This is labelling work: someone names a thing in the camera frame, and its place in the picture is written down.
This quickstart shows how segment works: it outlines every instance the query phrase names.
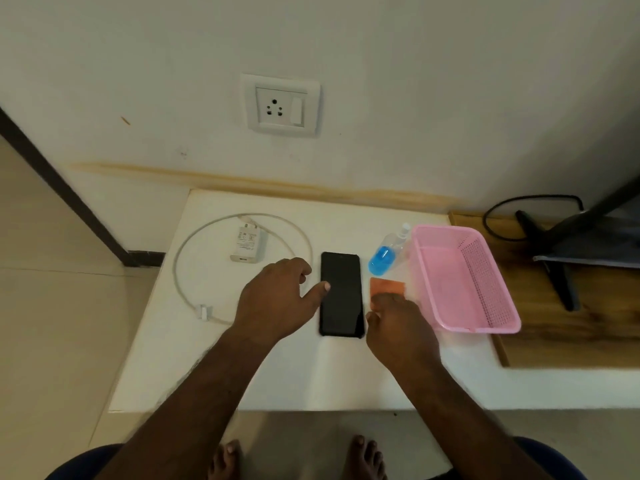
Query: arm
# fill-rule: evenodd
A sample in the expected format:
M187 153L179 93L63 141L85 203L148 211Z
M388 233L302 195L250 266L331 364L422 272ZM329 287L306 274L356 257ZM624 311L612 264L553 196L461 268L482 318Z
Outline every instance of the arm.
M394 375L465 480L551 480L449 375L438 340L412 301L380 294L367 344Z
M201 478L255 371L276 343L316 313L328 283L300 298L311 267L302 259L266 266L245 286L236 320L96 477Z

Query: phone screen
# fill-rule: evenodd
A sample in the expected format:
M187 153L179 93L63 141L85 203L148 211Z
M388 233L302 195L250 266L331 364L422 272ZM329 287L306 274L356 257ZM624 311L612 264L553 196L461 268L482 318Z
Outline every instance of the phone screen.
M320 279L331 284L320 305L320 334L363 338L360 258L355 254L322 253Z

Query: blue liquid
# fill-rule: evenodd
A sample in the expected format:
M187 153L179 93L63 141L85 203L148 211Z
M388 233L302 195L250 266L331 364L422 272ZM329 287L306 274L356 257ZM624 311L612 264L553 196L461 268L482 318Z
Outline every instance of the blue liquid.
M375 276L385 274L396 260L396 252L388 246L380 246L369 261L369 271Z

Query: white table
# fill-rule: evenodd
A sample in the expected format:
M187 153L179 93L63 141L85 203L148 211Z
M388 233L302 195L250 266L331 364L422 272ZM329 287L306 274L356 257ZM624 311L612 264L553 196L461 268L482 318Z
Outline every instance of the white table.
M171 249L133 342L111 400L110 411L150 411L223 332L201 322L175 291L171 266L185 237L200 225L238 212L267 212L292 220L309 236L314 272L319 279L323 251L358 254L362 263L365 308L369 304L367 261L389 232L403 222L448 225L444 215L352 205L192 191ZM308 259L299 234L275 219L256 217ZM265 259L256 265L230 261L237 228L229 219L197 234L180 257L179 276L194 303L214 306L216 316L232 318L244 284L286 249L268 239ZM408 279L406 263L391 279ZM284 339L262 364L242 401L242 410L402 410L412 407L395 379L359 339L321 337L317 315ZM640 406L640 371L510 370L501 368L485 335L439 333L448 370L487 409L635 408Z

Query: pink basket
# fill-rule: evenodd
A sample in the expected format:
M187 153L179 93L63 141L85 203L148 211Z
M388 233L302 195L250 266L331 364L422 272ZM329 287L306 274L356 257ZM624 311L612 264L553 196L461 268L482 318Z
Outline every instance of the pink basket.
M434 328L471 333L520 330L516 307L478 231L414 226L410 252L420 311Z

